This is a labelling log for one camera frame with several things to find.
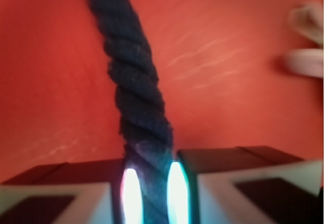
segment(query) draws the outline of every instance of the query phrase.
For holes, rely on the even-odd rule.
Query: red-orange background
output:
[[[322,80],[279,66],[314,47],[286,23],[303,1],[131,0],[175,149],[261,144],[322,158]],[[102,41],[87,0],[0,0],[0,180],[123,155]]]

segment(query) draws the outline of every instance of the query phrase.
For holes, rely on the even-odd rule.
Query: blurry hand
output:
[[[323,78],[323,7],[308,2],[289,13],[290,26],[300,35],[317,43],[318,49],[299,49],[286,57],[287,67],[295,73]]]

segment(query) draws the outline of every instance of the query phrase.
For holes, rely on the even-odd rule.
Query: rope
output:
[[[127,167],[137,171],[145,224],[168,223],[167,178],[172,162],[172,128],[157,88],[150,45],[129,0],[90,0],[90,8],[112,58],[108,74],[117,84],[120,133]]]

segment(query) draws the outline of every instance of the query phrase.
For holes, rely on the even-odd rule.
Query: white light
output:
[[[189,193],[184,171],[178,162],[173,162],[168,176],[168,215],[170,224],[189,223]]]
[[[143,224],[142,194],[134,169],[124,171],[120,191],[124,224]]]

